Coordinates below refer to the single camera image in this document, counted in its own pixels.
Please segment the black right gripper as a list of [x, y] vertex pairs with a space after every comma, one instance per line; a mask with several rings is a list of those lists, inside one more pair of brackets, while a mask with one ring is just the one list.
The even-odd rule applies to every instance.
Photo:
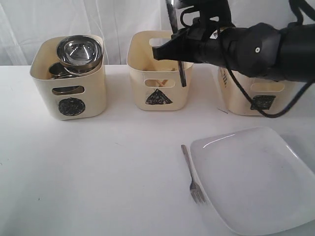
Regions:
[[230, 68], [247, 77], [267, 76], [277, 61], [281, 33], [266, 23], [227, 28], [202, 42], [204, 28], [182, 28], [161, 46], [152, 48], [156, 60], [204, 62]]

